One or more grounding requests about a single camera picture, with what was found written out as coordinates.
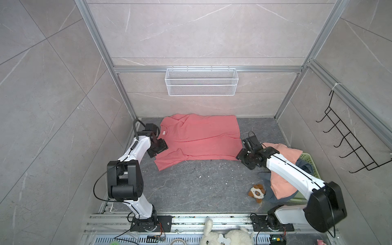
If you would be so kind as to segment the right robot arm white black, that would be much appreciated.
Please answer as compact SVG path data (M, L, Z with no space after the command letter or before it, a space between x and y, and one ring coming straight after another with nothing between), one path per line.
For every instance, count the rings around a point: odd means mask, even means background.
M306 199L306 205L280 205L271 209L266 216L265 226L272 230L284 229L291 224L310 225L324 233L347 217L342 190L335 182L326 183L294 163L280 151L261 144L256 136L243 140L245 147L237 155L248 169L265 167L290 183Z

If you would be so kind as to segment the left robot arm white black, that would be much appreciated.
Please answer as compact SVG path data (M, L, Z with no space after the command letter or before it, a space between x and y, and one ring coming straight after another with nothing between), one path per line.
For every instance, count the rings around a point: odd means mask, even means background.
M158 226L155 207L147 200L140 162L145 154L150 158L168 149L164 139L159 139L160 129L156 124L133 122L135 137L129 149L116 161L107 165L108 196L115 202L126 205L134 214L133 223L146 231Z

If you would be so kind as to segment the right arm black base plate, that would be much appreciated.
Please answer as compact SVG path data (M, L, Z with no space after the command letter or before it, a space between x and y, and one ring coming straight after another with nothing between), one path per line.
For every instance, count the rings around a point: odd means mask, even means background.
M295 230L293 224L281 224L272 215L252 213L249 218L255 232L294 232Z

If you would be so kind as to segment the dark pink t-shirt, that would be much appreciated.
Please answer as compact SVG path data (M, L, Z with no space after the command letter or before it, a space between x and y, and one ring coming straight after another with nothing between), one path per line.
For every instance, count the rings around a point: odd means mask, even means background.
M237 118L175 114L162 120L160 139L168 149L158 154L155 164L159 171L182 161L236 160L242 150Z

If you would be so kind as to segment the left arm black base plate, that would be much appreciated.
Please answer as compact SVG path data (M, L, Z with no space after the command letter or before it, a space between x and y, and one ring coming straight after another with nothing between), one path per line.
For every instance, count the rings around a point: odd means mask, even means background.
M172 228L173 217L170 215L159 215L148 219L134 219L131 230L136 232L170 232Z

